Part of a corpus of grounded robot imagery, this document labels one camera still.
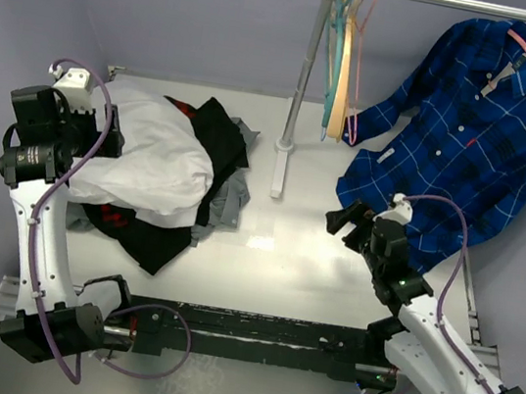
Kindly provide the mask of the white shirt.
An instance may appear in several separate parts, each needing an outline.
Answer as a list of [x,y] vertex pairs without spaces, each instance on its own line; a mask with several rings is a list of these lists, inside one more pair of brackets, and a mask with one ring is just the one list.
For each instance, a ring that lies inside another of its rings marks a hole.
[[119,158],[95,157],[69,182],[74,203],[132,210],[164,228],[192,227],[214,170],[185,114],[129,80],[107,83],[124,137]]

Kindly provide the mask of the pink wire hanger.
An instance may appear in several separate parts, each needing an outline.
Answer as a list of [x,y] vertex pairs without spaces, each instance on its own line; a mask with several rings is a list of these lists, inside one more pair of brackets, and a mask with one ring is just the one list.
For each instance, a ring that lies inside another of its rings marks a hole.
[[347,138],[348,138],[350,145],[355,145],[357,143],[357,138],[358,138],[358,131],[359,131],[358,124],[359,123],[358,123],[358,113],[356,112],[356,110],[357,110],[357,104],[359,101],[359,92],[360,92],[359,86],[360,86],[360,72],[361,72],[361,66],[362,66],[362,61],[361,61],[362,45],[363,45],[363,40],[364,40],[365,28],[367,26],[368,20],[370,20],[370,17],[374,11],[374,7],[376,6],[376,4],[377,4],[377,0],[371,1],[371,5],[369,6],[366,15],[364,19],[362,20],[361,25],[358,27],[359,45],[358,45],[358,51],[357,51],[357,64],[356,64],[357,71],[356,71],[356,77],[355,77],[355,82],[356,82],[355,98],[352,104],[352,113],[348,116],[348,119],[347,119],[348,127],[349,127]]

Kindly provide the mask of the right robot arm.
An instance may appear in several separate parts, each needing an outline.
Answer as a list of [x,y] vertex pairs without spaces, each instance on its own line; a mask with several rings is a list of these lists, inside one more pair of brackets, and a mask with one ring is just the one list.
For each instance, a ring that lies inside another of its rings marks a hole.
[[364,354],[374,364],[389,362],[403,371],[421,394],[524,394],[506,388],[462,341],[431,286],[409,264],[410,215],[406,202],[378,215],[359,201],[325,215],[330,234],[353,226],[344,245],[363,257],[374,293],[391,312],[370,325]]

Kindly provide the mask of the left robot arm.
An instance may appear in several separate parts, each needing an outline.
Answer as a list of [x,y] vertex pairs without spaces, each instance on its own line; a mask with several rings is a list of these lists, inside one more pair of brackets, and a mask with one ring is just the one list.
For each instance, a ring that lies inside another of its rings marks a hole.
[[125,350],[126,339],[106,332],[134,307],[118,275],[76,289],[67,245],[67,173],[75,159],[99,148],[94,111],[71,111],[65,94],[49,86],[11,93],[16,121],[2,138],[0,174],[16,214],[20,285],[15,316],[0,323],[0,340],[30,363],[87,351]]

